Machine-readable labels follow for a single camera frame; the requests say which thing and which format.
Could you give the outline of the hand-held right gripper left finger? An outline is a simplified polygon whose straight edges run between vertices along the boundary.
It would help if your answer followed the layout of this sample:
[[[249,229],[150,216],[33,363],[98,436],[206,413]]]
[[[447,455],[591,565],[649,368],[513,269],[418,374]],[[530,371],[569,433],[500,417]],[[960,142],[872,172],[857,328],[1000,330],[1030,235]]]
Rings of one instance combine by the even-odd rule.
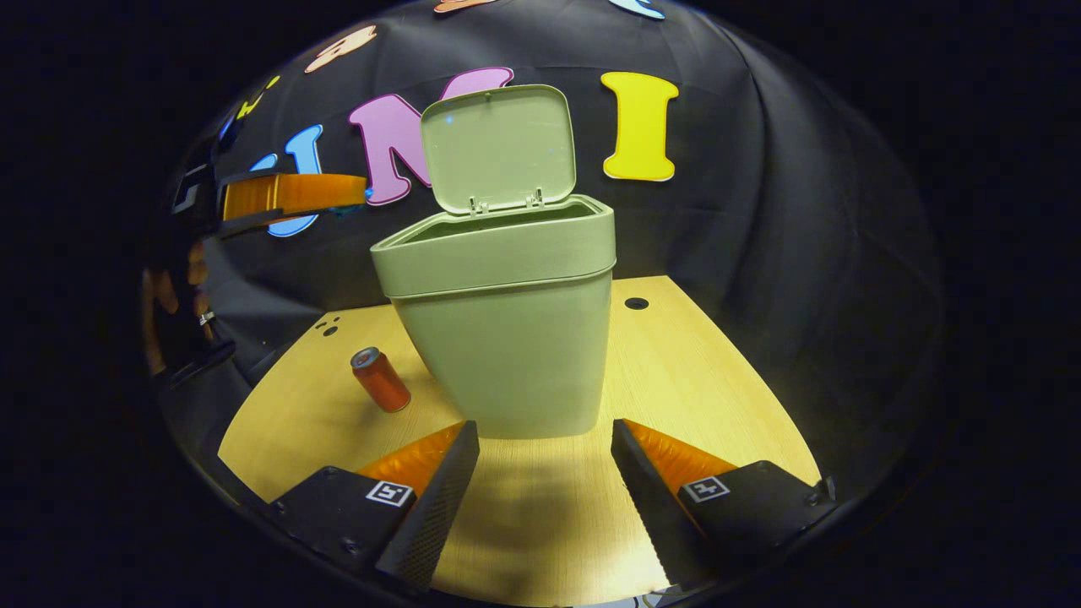
[[[362,470],[321,467],[269,501],[265,516],[343,574],[426,592],[479,453],[475,421],[459,421]]]

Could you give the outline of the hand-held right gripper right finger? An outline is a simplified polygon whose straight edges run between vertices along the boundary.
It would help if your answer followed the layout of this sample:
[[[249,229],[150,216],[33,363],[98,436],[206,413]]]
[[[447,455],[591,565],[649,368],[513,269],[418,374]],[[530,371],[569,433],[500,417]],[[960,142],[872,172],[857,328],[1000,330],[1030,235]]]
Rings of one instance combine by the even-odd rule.
[[[620,418],[611,457],[672,584],[737,584],[780,561],[838,507],[814,485],[760,459],[734,465]]]

